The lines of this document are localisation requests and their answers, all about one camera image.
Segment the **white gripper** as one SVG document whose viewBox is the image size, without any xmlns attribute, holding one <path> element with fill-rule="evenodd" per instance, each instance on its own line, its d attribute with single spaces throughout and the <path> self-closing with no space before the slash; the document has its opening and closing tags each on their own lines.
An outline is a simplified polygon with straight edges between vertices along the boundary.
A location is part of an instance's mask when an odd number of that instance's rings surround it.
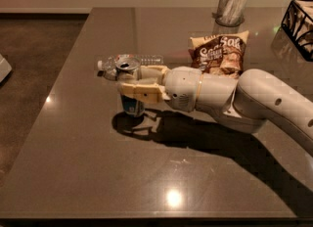
<svg viewBox="0 0 313 227">
<path fill-rule="evenodd" d="M 146 104 L 165 101 L 174 110 L 194 110 L 201 80 L 199 69 L 179 67 L 169 70 L 167 66 L 142 66 L 141 78 L 153 84 L 122 82 L 118 84 L 118 91 L 121 95 Z"/>
</svg>

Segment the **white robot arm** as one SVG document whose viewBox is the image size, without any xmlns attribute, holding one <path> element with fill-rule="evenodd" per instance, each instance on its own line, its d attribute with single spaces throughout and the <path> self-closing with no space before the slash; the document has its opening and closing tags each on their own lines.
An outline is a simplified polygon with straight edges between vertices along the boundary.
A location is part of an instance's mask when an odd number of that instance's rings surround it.
<svg viewBox="0 0 313 227">
<path fill-rule="evenodd" d="M 270 120 L 313 155 L 313 103 L 264 70 L 249 69 L 234 79 L 196 68 L 143 66 L 120 73 L 117 80 L 119 92 L 128 98 L 206 113 L 244 133 L 254 133 Z"/>
</svg>

